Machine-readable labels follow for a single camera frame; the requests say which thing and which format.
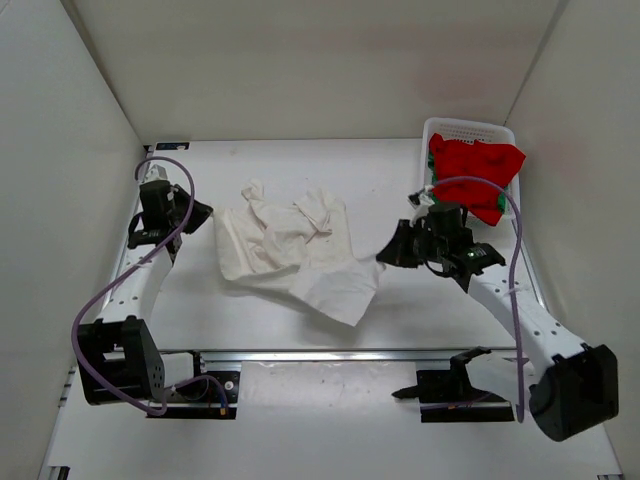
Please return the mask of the white t shirt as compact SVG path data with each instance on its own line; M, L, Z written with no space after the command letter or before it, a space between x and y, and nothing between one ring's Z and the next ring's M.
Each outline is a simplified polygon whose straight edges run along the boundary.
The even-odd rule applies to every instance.
M258 180L247 183L241 195L244 207L217 207L213 213L222 277L357 325L385 266L374 254L355 256L344 201L315 188L289 205L277 205L267 201Z

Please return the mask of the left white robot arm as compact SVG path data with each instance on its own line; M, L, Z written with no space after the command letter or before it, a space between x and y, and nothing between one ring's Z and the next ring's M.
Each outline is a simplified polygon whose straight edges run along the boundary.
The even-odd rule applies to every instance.
M81 324L76 335L85 361L79 364L85 399L91 405L118 402L120 398L101 382L134 400L160 402L167 384L163 359L148 324L160 287L174 266L182 238L174 237L153 258L144 257L167 238L186 215L186 234L207 220L212 208L196 201L187 209L187 191L167 180L146 180L139 187L141 211L128 229L125 266L135 271L113 288L96 320Z

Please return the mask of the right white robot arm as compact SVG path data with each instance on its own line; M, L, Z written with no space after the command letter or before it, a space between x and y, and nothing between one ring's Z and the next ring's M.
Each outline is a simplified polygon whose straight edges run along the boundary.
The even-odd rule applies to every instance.
M377 260L399 268L425 266L454 280L512 336L516 353L508 359L475 347L452 356L439 381L398 390L394 397L459 405L479 393L494 394L518 414L530 413L556 442L615 418L619 388L613 351L588 345L520 290L511 263L490 244L474 240L463 207L440 203L417 214L399 220Z

